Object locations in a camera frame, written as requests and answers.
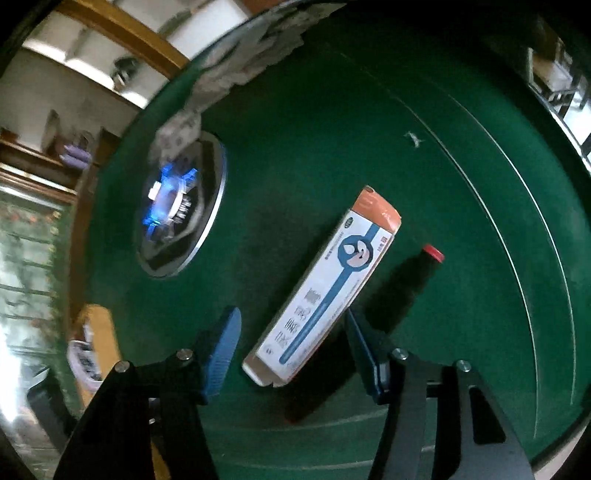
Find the yellow cardboard storage box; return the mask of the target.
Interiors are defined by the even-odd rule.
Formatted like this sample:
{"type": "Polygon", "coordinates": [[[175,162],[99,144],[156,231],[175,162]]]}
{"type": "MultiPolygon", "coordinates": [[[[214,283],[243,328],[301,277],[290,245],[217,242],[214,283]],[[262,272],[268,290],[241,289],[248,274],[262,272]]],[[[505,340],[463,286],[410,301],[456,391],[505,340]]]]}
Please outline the yellow cardboard storage box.
{"type": "Polygon", "coordinates": [[[121,359],[111,312],[86,305],[74,321],[66,357],[85,409],[112,367],[121,359]]]}

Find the white blue orange medicine box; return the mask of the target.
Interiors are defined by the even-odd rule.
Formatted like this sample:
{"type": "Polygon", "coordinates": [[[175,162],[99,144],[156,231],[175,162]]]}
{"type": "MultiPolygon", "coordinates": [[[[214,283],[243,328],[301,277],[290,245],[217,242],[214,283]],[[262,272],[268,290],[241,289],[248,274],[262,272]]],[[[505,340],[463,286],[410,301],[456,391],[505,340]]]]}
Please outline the white blue orange medicine box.
{"type": "Polygon", "coordinates": [[[304,277],[242,361],[260,387],[290,383],[367,284],[402,225],[367,185],[318,251],[304,277]]]}

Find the white and black medicine box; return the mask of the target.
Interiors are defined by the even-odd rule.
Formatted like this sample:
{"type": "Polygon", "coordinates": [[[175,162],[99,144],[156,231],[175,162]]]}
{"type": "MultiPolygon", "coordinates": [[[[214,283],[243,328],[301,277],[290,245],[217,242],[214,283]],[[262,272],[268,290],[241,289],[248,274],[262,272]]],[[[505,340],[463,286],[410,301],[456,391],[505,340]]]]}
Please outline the white and black medicine box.
{"type": "Polygon", "coordinates": [[[90,343],[70,340],[67,347],[67,360],[74,376],[89,389],[96,390],[102,383],[102,374],[95,352],[90,343]]]}

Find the round mahjong table centre console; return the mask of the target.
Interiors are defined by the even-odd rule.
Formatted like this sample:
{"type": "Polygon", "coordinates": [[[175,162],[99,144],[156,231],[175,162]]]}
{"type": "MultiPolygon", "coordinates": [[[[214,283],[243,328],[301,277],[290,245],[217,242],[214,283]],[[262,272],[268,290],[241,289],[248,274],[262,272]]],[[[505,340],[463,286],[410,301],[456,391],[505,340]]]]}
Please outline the round mahjong table centre console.
{"type": "Polygon", "coordinates": [[[139,265],[148,276],[178,274],[197,255],[221,207],[228,163],[208,132],[165,166],[148,171],[134,225],[139,265]]]}

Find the scattered playing cards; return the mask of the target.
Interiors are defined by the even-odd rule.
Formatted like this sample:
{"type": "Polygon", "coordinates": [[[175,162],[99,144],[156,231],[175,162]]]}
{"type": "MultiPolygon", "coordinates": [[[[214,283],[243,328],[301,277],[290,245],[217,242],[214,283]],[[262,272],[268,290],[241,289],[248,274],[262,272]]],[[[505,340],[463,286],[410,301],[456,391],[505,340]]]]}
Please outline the scattered playing cards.
{"type": "Polygon", "coordinates": [[[186,102],[155,133],[149,158],[174,159],[201,133],[204,111],[304,44],[304,32],[344,7],[337,2],[285,1],[229,32],[201,54],[186,102]]]}

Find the black marker with red cap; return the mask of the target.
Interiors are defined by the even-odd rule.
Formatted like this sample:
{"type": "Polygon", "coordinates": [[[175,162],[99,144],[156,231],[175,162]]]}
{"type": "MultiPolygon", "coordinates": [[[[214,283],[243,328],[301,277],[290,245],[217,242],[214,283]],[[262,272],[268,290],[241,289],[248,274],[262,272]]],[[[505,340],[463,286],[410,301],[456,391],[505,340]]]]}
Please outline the black marker with red cap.
{"type": "Polygon", "coordinates": [[[356,354],[374,356],[363,360],[363,374],[370,375],[370,394],[376,392],[378,365],[386,359],[386,338],[408,315],[417,298],[445,261],[444,253],[431,244],[398,265],[370,295],[356,301],[335,330],[308,360],[283,394],[284,416],[300,423],[318,410],[356,373],[356,354]]]}

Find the purple bottles on cabinet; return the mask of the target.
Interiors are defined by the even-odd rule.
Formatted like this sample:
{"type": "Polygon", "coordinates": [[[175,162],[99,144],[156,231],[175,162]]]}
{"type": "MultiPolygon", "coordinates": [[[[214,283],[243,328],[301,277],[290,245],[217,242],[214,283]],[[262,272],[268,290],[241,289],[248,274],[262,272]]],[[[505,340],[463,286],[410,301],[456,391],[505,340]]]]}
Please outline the purple bottles on cabinet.
{"type": "Polygon", "coordinates": [[[83,171],[93,161],[92,155],[73,144],[64,144],[59,153],[60,161],[69,168],[83,171]]]}

